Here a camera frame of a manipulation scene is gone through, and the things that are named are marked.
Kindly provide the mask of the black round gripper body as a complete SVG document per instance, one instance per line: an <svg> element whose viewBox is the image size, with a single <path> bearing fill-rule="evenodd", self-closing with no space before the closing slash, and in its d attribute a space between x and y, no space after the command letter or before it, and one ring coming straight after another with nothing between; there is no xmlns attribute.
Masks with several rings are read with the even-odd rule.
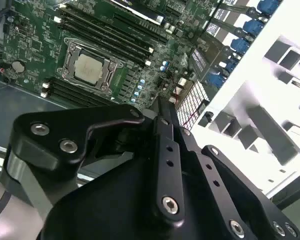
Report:
<svg viewBox="0 0 300 240"><path fill-rule="evenodd" d="M63 197L50 211L43 240L226 240L228 230L191 153L181 156L185 217L164 222L155 206L154 165L129 161Z"/></svg>

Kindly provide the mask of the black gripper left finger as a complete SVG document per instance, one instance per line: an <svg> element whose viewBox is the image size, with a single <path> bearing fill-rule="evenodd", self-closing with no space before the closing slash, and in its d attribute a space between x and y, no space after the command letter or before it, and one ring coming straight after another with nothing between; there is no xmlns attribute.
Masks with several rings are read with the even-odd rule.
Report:
<svg viewBox="0 0 300 240"><path fill-rule="evenodd" d="M154 205L164 222L185 220L180 146L158 97L153 118L129 104L32 112L11 130L11 179L43 220L65 196L133 160L154 167Z"/></svg>

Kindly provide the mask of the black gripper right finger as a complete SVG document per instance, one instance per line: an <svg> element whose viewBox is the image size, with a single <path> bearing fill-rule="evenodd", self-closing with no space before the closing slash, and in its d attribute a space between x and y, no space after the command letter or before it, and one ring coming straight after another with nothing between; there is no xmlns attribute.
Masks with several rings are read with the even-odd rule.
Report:
<svg viewBox="0 0 300 240"><path fill-rule="evenodd" d="M167 100L164 115L180 147L190 205L208 240L300 240L296 225L217 147L197 145Z"/></svg>

